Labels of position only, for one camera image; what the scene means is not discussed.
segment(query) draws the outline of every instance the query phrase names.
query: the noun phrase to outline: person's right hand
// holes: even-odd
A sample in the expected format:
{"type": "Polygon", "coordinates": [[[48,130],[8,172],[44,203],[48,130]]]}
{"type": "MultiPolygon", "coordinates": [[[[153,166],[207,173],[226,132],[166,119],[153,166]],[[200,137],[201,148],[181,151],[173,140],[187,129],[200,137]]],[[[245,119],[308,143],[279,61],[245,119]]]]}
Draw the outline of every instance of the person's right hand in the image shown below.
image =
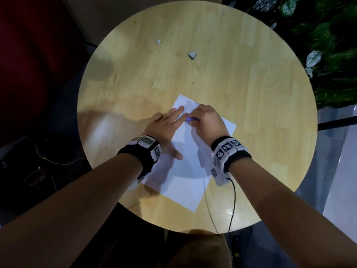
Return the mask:
{"type": "Polygon", "coordinates": [[[229,136],[228,130],[216,110],[211,105],[200,104],[189,113],[188,117],[195,117],[200,121],[189,121],[189,125],[196,128],[197,135],[211,147],[213,141],[221,136],[229,136]]]}

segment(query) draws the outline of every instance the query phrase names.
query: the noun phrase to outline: wooden tabletop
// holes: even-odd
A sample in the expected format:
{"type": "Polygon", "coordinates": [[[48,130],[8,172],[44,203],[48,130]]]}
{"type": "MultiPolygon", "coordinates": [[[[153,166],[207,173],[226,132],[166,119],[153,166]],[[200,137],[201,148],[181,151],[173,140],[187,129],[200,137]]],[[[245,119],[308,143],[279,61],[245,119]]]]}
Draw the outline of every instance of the wooden tabletop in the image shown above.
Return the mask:
{"type": "MultiPolygon", "coordinates": [[[[304,68],[262,22],[202,1],[161,4],[137,13],[96,49],[78,96],[78,128],[90,165],[113,157],[142,133],[154,113],[169,110],[179,94],[212,105],[235,123],[233,136],[253,159],[297,189],[317,135],[316,104],[304,68]],[[190,52],[197,53],[193,61],[190,52]]],[[[231,230],[260,220],[236,182],[235,187],[231,230]]],[[[143,184],[127,190],[119,202],[166,229],[225,233],[234,191],[232,184],[218,187],[211,179],[195,212],[143,184]]]]}

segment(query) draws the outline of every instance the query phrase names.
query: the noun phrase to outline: white sheet of paper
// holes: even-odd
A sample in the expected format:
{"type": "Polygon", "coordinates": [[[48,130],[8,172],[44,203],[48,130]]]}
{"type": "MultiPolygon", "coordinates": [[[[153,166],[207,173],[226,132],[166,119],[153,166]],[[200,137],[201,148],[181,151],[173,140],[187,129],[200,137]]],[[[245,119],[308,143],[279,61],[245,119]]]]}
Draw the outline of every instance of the white sheet of paper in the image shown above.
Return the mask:
{"type": "MultiPolygon", "coordinates": [[[[199,104],[180,94],[172,107],[181,105],[185,107],[184,114],[192,112],[199,104]]],[[[232,135],[236,125],[224,118],[223,121],[232,135]]],[[[162,154],[152,174],[142,182],[194,212],[212,177],[212,150],[187,122],[178,128],[172,143],[184,159],[178,161],[162,154]]]]}

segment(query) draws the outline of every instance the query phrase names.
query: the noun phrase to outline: person's left arm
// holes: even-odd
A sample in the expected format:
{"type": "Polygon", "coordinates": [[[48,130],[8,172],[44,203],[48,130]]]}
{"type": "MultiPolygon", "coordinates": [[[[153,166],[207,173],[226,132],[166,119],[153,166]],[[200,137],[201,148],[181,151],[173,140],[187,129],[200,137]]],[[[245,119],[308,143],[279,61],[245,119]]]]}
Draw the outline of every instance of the person's left arm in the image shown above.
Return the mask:
{"type": "MultiPolygon", "coordinates": [[[[143,132],[179,160],[170,142],[185,121],[186,114],[175,121],[183,110],[155,114],[143,132]]],[[[141,171],[136,157],[120,153],[2,227],[0,266],[69,267],[141,171]]]]}

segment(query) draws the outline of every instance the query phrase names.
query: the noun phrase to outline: person's right arm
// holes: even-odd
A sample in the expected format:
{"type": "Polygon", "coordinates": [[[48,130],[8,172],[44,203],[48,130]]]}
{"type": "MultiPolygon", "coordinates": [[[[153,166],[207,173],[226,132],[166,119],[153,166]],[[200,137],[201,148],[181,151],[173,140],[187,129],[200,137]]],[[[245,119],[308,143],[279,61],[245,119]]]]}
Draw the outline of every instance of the person's right arm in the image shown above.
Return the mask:
{"type": "MultiPolygon", "coordinates": [[[[208,146],[229,135],[220,115],[209,105],[200,105],[188,117],[200,120],[189,124],[208,146]]],[[[299,266],[357,267],[357,244],[251,158],[232,163],[229,172],[299,266]]]]}

